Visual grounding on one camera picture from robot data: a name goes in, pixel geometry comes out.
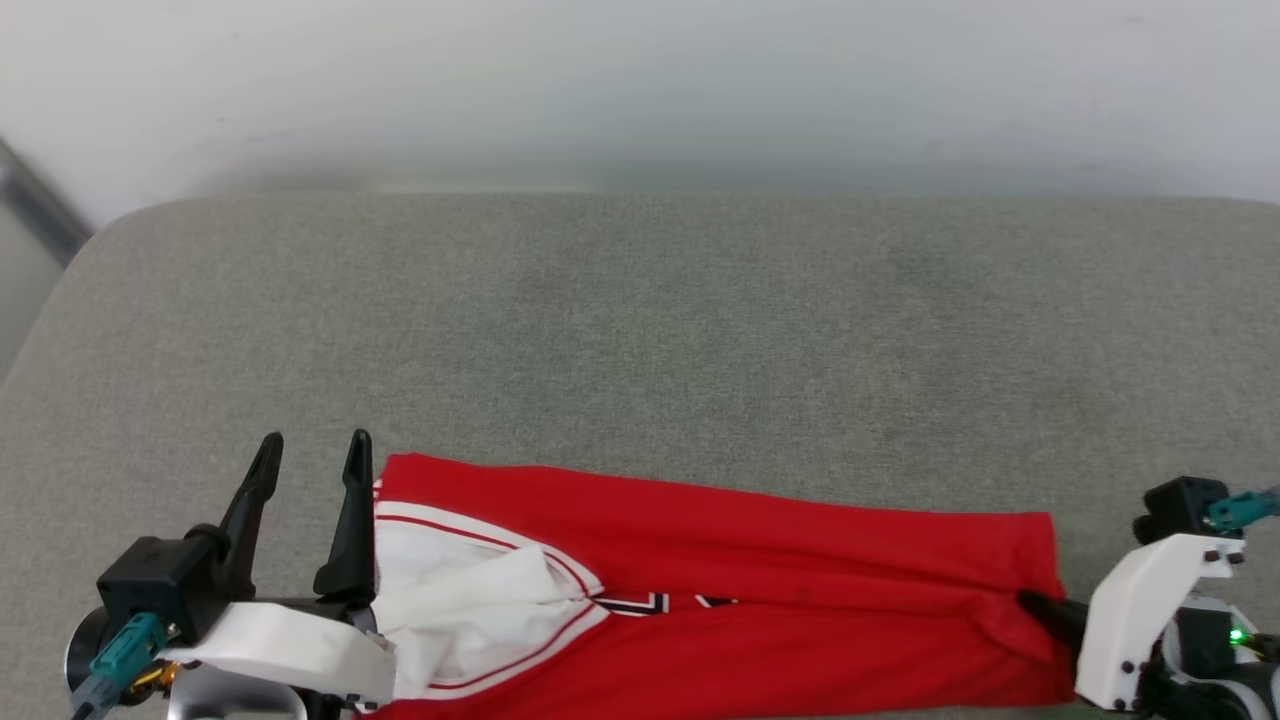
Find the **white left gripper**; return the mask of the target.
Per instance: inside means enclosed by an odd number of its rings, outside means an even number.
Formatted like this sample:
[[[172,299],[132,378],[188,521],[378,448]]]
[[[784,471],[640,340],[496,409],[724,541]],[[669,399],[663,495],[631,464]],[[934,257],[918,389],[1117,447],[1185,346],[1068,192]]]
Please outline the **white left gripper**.
[[[234,492],[219,532],[215,582],[229,601],[256,596],[253,562],[262,511],[275,495],[284,438],[262,438]],[[372,438],[357,429],[342,471],[344,491],[326,561],[314,592],[326,603],[371,603],[378,589],[375,559]],[[288,609],[280,603],[230,603],[204,638],[191,647],[169,646],[165,660],[201,662],[227,673],[388,705],[396,687],[396,655],[379,635],[347,623]]]

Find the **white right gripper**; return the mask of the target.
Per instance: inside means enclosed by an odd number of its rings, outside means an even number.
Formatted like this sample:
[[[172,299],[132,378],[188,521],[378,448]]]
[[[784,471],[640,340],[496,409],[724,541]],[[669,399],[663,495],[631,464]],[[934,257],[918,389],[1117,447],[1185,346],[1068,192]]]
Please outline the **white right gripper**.
[[[1245,541],[1174,534],[1128,553],[1094,589],[1089,606],[1019,591],[1018,603],[1055,641],[1079,653],[1075,692],[1101,708],[1137,698],[1138,666],[1196,584],[1229,579],[1230,553]]]

